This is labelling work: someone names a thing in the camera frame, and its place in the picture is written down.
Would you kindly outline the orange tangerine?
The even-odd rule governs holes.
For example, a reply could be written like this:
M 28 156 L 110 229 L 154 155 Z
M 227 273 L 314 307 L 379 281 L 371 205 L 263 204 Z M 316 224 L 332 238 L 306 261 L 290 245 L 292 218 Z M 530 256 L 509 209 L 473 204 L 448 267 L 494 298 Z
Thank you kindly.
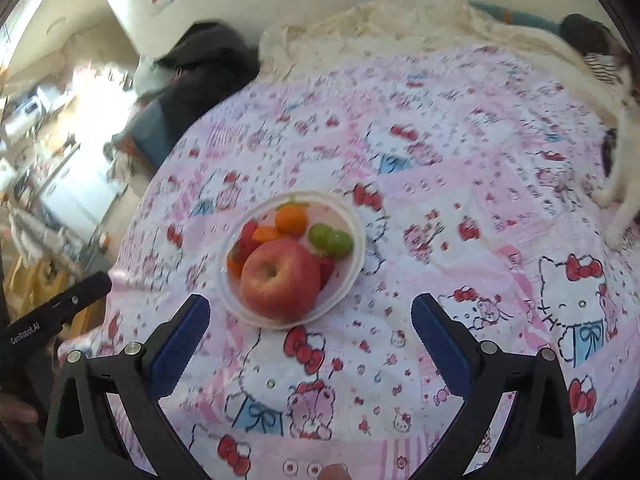
M 265 244 L 272 242 L 273 240 L 280 240 L 282 237 L 284 237 L 284 234 L 274 226 L 258 226 L 252 234 L 252 240 L 258 244 Z
M 302 205 L 286 204 L 277 209 L 274 226 L 287 236 L 299 238 L 306 232 L 308 214 Z

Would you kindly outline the large red apple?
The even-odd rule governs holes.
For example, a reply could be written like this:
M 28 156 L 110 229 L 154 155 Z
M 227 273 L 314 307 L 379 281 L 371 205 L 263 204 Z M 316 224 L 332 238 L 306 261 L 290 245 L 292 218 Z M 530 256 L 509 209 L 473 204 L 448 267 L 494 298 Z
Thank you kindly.
M 260 245 L 246 259 L 240 297 L 250 312 L 278 322 L 298 322 L 314 307 L 321 288 L 320 266 L 294 240 Z

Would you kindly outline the strawberry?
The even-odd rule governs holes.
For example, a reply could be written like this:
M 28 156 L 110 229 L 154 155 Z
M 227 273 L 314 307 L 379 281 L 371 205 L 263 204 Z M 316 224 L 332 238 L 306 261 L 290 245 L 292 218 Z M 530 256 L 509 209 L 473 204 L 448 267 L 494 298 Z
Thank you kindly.
M 229 258 L 234 264 L 243 264 L 259 245 L 254 240 L 241 240 L 239 236 L 229 252 Z
M 335 270 L 335 260 L 326 255 L 315 255 L 320 271 L 320 289 L 324 289 L 332 278 Z

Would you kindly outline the green grape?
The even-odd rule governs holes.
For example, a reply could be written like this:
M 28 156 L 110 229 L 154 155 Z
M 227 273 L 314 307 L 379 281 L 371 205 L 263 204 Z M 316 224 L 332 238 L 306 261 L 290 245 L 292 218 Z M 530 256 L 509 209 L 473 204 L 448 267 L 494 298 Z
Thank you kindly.
M 333 232 L 332 226 L 324 223 L 315 223 L 309 228 L 308 240 L 314 248 L 326 250 L 329 243 L 329 237 Z
M 353 244 L 347 232 L 333 230 L 326 238 L 326 254 L 335 260 L 342 260 L 350 254 Z

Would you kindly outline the wooden rack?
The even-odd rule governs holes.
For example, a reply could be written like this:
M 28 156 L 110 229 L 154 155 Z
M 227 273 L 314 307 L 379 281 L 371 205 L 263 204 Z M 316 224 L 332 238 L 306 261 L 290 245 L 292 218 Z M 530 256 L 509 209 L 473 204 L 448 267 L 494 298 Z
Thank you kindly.
M 43 257 L 36 263 L 26 260 L 6 240 L 1 241 L 3 291 L 6 306 L 1 311 L 1 325 L 17 321 L 53 296 L 78 283 L 72 274 L 59 269 Z M 106 301 L 100 299 L 63 324 L 58 335 L 62 341 L 86 334 L 100 326 L 105 318 Z

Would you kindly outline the strawberry in plate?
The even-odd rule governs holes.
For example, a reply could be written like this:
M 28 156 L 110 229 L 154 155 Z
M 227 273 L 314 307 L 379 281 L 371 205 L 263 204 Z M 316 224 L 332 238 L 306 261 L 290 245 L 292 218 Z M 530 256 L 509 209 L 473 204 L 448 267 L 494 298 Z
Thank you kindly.
M 229 258 L 234 264 L 243 264 L 259 245 L 254 240 L 241 240 L 239 236 L 229 252 Z

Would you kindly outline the red cherry tomato in plate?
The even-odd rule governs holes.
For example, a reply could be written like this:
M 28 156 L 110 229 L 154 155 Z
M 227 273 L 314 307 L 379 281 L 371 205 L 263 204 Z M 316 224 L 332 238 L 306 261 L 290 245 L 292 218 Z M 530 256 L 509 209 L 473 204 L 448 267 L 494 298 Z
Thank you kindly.
M 250 219 L 248 220 L 244 226 L 242 227 L 241 230 L 241 234 L 240 234 L 240 239 L 241 240 L 252 240 L 255 231 L 259 228 L 259 223 L 254 220 L 254 219 Z

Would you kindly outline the orange tangerine in plate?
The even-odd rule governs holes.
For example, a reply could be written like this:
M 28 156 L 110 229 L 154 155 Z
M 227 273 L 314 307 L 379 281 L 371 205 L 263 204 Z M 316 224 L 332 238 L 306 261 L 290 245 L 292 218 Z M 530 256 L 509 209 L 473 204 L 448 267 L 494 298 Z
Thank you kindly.
M 302 205 L 286 204 L 277 209 L 274 226 L 287 236 L 299 238 L 306 232 L 308 214 Z

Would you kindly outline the white tabby cat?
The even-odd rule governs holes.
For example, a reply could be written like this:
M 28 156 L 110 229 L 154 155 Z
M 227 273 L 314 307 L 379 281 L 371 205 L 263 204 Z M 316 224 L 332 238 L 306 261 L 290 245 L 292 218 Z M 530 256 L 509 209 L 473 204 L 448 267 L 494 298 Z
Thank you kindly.
M 612 168 L 603 188 L 598 188 L 591 194 L 593 203 L 602 209 L 620 202 L 604 232 L 605 244 L 612 250 L 620 249 L 625 232 L 634 223 L 640 208 L 639 102 L 634 95 L 634 78 L 627 63 L 620 64 L 616 80 L 620 106 Z

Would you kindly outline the pink Hello Kitty blanket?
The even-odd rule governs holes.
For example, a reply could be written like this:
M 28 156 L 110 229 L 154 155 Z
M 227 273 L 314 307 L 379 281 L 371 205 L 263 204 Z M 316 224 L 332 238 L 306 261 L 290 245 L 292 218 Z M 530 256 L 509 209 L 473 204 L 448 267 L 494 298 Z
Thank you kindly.
M 405 479 L 460 400 L 410 320 L 428 292 L 480 339 L 559 357 L 585 466 L 639 379 L 639 234 L 621 252 L 600 118 L 505 50 L 367 61 L 252 84 L 205 113 L 150 183 L 119 249 L 104 323 L 63 344 L 108 356 L 192 292 L 212 317 L 168 419 L 216 479 Z M 347 296 L 295 330 L 229 314 L 216 278 L 244 214 L 270 197 L 349 203 L 366 260 Z

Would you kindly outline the green grape in plate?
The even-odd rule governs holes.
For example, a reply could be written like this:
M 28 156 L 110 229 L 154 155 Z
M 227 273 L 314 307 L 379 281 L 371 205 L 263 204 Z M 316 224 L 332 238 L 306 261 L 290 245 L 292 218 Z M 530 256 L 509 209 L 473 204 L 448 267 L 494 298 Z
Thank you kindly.
M 314 248 L 326 250 L 329 243 L 329 237 L 333 232 L 332 226 L 324 223 L 315 223 L 309 228 L 308 240 Z

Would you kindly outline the white pink strawberry plate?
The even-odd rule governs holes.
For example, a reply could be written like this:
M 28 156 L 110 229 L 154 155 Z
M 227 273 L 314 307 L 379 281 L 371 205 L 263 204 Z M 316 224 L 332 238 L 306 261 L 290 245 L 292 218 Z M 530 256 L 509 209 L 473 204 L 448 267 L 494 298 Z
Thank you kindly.
M 234 278 L 227 268 L 227 255 L 233 243 L 239 238 L 243 224 L 252 219 L 270 221 L 276 216 L 277 208 L 288 203 L 299 202 L 310 206 L 309 218 L 315 222 L 335 226 L 352 237 L 352 250 L 336 264 L 332 278 L 319 292 L 314 307 L 297 320 L 273 320 L 250 310 L 241 298 L 241 281 Z M 297 324 L 309 323 L 325 315 L 342 301 L 355 284 L 363 269 L 366 254 L 366 233 L 355 208 L 346 200 L 333 194 L 319 191 L 295 191 L 280 193 L 259 203 L 236 222 L 232 235 L 219 249 L 216 259 L 214 287 L 221 305 L 228 313 L 255 327 L 285 330 Z

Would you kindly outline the black jacket on chair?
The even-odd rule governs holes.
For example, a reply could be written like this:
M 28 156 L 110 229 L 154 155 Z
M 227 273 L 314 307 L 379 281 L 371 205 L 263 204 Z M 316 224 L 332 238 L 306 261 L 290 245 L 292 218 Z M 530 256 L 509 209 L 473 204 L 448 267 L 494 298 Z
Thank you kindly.
M 152 174 L 194 122 L 259 73 L 258 51 L 218 21 L 192 24 L 155 65 L 171 70 L 175 78 L 162 90 L 141 96 L 140 110 L 103 147 L 107 159 L 121 152 Z

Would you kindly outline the striped cloth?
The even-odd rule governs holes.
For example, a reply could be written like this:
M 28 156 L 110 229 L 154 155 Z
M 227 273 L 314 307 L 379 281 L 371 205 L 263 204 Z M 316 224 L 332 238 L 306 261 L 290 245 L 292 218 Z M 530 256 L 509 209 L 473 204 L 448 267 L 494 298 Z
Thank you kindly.
M 584 61 L 597 80 L 609 86 L 617 84 L 618 59 L 615 56 L 591 52 L 584 56 Z

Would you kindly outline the cream bed sheet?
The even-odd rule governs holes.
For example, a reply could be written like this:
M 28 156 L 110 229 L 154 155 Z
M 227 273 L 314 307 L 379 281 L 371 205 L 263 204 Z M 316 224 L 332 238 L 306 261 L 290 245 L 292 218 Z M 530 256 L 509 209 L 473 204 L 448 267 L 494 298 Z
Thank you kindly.
M 317 23 L 271 26 L 259 40 L 258 78 L 304 79 L 365 58 L 469 46 L 513 52 L 559 80 L 605 122 L 615 122 L 615 90 L 598 81 L 564 40 L 542 29 L 503 24 L 463 0 L 373 0 Z

